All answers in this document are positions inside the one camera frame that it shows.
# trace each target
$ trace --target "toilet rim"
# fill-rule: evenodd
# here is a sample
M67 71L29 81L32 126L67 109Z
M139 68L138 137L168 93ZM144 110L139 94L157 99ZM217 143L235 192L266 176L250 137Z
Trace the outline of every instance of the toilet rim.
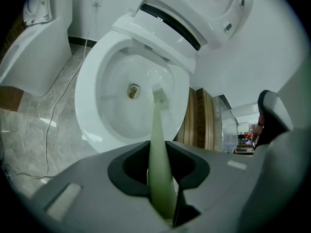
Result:
M99 79L102 78L105 67L112 55L127 47L138 46L133 38L127 35L116 31L108 32L89 52L78 75L74 97L77 120L83 135L98 152L105 152L124 145L150 140L150 135L137 139L125 138L119 135L100 116L98 111L97 85L99 85ZM177 75L180 76L180 80L176 83L179 84L179 89L184 94L182 99L186 100L185 108L181 108L180 110L180 113L184 115L186 113L189 95L189 75L181 68L176 69L178 69ZM178 133L183 119L184 116L181 116L181 121L178 123L176 132L174 133L175 135Z

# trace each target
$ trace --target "brush handle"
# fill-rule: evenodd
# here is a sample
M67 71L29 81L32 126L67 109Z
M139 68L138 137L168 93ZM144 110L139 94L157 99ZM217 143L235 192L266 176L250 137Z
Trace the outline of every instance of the brush handle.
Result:
M177 198L162 130L160 102L155 103L152 123L148 185L151 193L151 204L163 218L173 219Z

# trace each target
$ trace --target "white toilet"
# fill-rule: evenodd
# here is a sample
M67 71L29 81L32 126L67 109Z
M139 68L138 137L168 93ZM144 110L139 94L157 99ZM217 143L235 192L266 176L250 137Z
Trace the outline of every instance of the white toilet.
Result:
M0 64L0 86L43 96L72 56L67 35L72 0L27 0L23 18L28 27Z
M133 0L85 59L75 109L85 138L97 152L150 140L160 84L165 140L184 119L197 54L223 45L246 21L252 0ZM138 90L134 99L131 87Z

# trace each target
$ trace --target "wooden panel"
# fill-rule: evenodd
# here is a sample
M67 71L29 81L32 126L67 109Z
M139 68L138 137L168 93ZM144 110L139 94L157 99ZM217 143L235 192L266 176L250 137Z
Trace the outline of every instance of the wooden panel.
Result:
M189 133L190 133L190 106L187 104L187 110L185 115L185 132L184 132L184 144L189 145Z
M177 142L184 143L184 132L185 132L185 120L183 120L183 123L178 131Z
M24 91L13 87L1 87L0 107L10 111L17 111L23 93Z
M210 94L204 89L196 91L197 96L197 147L215 150L215 115Z
M198 118L197 118L197 106L196 106L196 92L193 89L190 89L193 96L193 144L192 146L196 147L197 145L197 135L198 135Z
M189 119L190 119L190 124L189 124L189 145L193 146L193 127L194 127L194 111L193 111L193 92L192 90L189 91Z
M206 97L205 92L203 91L203 103L204 103L204 115L205 115L205 145L204 148L206 150L209 149L209 138L210 138L210 131L209 131L209 117L208 117L208 99Z
M189 89L189 99L183 123L174 141L190 146L197 145L197 105L196 91Z

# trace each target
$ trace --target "wooden wall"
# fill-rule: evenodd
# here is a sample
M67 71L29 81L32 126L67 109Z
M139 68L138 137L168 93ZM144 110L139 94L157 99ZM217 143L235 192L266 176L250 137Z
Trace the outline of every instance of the wooden wall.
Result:
M215 149L212 97L204 89L190 88L186 115L174 141L207 150Z

